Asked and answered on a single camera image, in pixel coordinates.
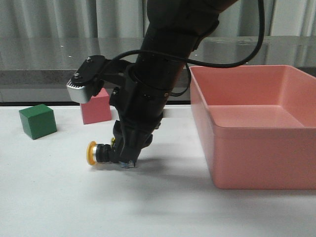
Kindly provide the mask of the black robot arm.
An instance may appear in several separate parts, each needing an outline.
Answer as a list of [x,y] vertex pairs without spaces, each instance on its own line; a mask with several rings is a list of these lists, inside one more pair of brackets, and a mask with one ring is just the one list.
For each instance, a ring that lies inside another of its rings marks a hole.
[[135,162],[152,141],[163,108],[188,58],[203,38],[218,26],[231,0],[150,0],[149,27],[142,50],[125,71],[125,83],[111,102],[118,111],[115,123],[115,160]]

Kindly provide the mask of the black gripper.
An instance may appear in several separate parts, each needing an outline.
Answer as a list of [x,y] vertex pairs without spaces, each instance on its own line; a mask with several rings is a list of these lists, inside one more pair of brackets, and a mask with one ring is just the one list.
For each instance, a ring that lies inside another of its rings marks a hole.
[[119,120],[113,127],[111,162],[136,164],[141,150],[148,147],[153,130],[162,119],[168,98],[168,69],[163,66],[127,64],[109,69],[117,87],[110,104]]

